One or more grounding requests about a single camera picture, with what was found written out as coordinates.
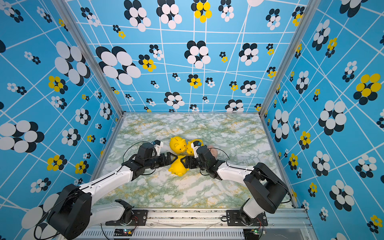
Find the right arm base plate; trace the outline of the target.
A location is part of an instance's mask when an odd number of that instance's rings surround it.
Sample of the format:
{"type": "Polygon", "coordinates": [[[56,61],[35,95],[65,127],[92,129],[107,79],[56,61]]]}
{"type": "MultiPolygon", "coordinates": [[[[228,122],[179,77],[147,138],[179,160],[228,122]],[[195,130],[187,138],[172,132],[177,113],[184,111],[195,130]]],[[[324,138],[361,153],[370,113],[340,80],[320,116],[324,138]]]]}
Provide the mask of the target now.
{"type": "Polygon", "coordinates": [[[256,217],[248,216],[241,210],[227,210],[226,214],[222,217],[224,222],[227,222],[230,227],[266,227],[268,221],[265,212],[257,215],[256,217]]]}

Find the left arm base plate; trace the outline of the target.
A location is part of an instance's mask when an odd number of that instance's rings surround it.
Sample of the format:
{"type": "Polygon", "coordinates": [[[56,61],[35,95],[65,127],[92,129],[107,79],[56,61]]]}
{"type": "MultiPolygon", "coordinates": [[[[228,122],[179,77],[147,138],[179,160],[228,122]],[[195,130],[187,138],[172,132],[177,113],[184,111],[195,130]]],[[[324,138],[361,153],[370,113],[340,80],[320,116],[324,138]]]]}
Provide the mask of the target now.
{"type": "Polygon", "coordinates": [[[108,221],[106,226],[145,226],[148,218],[148,210],[131,210],[124,213],[117,221],[108,221]]]}

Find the yellow piggy bank front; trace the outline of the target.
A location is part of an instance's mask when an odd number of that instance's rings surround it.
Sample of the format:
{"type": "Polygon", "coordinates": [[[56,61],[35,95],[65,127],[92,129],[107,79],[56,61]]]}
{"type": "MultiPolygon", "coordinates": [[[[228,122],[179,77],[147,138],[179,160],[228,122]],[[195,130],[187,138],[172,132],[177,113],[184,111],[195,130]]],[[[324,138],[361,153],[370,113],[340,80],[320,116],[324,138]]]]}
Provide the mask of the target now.
{"type": "Polygon", "coordinates": [[[181,164],[180,162],[180,156],[178,156],[178,159],[175,161],[178,163],[178,170],[177,171],[169,171],[171,172],[172,174],[176,175],[176,176],[179,176],[179,177],[182,177],[184,174],[187,173],[187,171],[189,171],[190,169],[185,169],[183,167],[183,165],[181,164]]]}

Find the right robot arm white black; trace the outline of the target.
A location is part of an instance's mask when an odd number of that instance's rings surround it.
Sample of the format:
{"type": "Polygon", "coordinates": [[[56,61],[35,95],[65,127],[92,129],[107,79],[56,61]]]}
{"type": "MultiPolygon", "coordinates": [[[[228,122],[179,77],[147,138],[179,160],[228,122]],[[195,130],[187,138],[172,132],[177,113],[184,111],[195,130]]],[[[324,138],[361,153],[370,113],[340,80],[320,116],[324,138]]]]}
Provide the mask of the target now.
{"type": "Polygon", "coordinates": [[[244,184],[252,195],[239,210],[246,226],[264,212],[274,214],[285,196],[291,195],[287,185],[264,163],[253,167],[231,165],[216,159],[207,146],[198,147],[194,156],[181,158],[181,163],[187,169],[204,170],[213,179],[244,184]]]}

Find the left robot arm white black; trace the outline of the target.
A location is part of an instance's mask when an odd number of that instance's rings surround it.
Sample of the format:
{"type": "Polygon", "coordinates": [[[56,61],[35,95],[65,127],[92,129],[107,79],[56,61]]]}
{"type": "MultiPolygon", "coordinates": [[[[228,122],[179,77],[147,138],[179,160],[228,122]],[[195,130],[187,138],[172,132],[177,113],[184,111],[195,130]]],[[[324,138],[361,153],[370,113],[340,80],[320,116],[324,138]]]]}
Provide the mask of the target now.
{"type": "Polygon", "coordinates": [[[73,184],[66,186],[45,220],[68,240],[75,239],[88,227],[105,222],[130,224],[135,218],[129,203],[116,200],[98,207],[95,203],[116,188],[143,176],[147,169],[167,167],[177,160],[175,154],[161,153],[161,147],[160,141],[144,142],[136,154],[111,173],[78,187],[73,184]]]}

